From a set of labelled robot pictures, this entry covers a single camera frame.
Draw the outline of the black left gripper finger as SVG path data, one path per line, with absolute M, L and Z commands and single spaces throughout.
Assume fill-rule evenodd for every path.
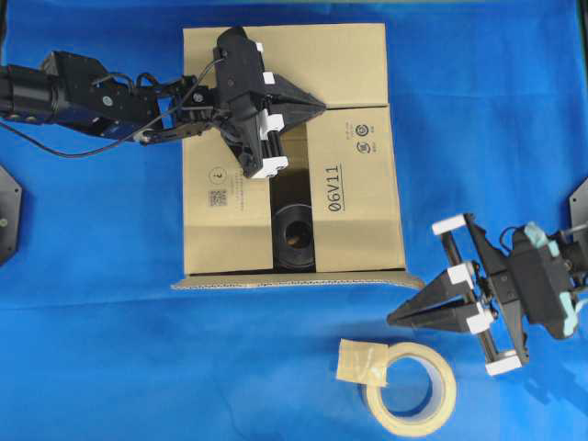
M 326 109 L 321 100 L 300 89 L 278 73 L 273 74 L 272 83 L 265 84 L 265 91 L 272 104 L 297 104 L 318 107 L 322 110 Z
M 286 107 L 272 111 L 263 109 L 259 113 L 259 135 L 268 136 L 270 132 L 285 133 L 300 124 L 317 118 L 325 109 L 323 107 Z

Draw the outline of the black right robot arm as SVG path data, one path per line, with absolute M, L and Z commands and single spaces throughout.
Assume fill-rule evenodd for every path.
M 495 247 L 469 213 L 436 222 L 449 266 L 391 312 L 391 326 L 473 334 L 485 368 L 497 376 L 529 361 L 523 324 L 552 338 L 573 336 L 587 301 L 587 227 L 553 234 L 534 222 L 511 228 L 510 246 Z

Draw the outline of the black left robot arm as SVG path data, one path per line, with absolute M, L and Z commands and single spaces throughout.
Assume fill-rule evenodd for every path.
M 244 29 L 222 32 L 204 73 L 162 84 L 108 71 L 94 58 L 53 51 L 39 69 L 1 69 L 1 117 L 56 124 L 88 136 L 142 145 L 182 140 L 216 129 L 247 178 L 274 177 L 288 166 L 282 133 L 320 116 L 325 104 L 268 71 L 261 43 Z

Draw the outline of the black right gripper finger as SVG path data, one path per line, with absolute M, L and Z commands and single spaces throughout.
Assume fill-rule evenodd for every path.
M 480 301 L 453 301 L 426 311 L 400 311 L 388 315 L 391 326 L 433 329 L 464 334 L 480 334 L 492 324 L 492 310 Z
M 470 264 L 448 267 L 412 298 L 391 312 L 387 321 L 398 322 L 400 319 L 426 312 L 434 306 L 439 306 L 457 297 L 468 301 L 474 288 L 472 274 L 473 269 Z

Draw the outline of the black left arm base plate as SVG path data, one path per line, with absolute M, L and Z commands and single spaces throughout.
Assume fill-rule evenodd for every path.
M 0 166 L 0 258 L 5 264 L 17 251 L 22 187 Z

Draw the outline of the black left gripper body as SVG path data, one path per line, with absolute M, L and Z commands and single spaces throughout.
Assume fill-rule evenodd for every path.
M 288 166 L 280 132 L 284 116 L 270 108 L 266 91 L 276 80 L 265 69 L 263 46 L 247 37 L 241 27 L 229 28 L 217 38 L 214 58 L 218 109 L 217 128 L 251 179 L 277 176 Z

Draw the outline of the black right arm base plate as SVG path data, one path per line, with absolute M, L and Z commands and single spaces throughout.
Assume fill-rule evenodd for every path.
M 571 226 L 577 227 L 588 220 L 588 179 L 585 179 L 569 196 Z

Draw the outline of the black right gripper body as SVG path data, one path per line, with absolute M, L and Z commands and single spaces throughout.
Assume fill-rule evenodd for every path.
M 475 278 L 475 265 L 460 261 L 451 234 L 465 227 L 475 245 L 485 272 Z M 512 229 L 512 247 L 504 254 L 492 246 L 486 231 L 469 213 L 440 220 L 432 225 L 451 266 L 470 264 L 473 286 L 481 289 L 484 308 L 496 301 L 503 316 L 513 348 L 498 352 L 490 328 L 477 334 L 482 343 L 489 375 L 497 376 L 528 363 L 523 319 L 540 324 L 557 340 L 573 336 L 580 316 L 580 226 L 546 234 L 534 222 Z

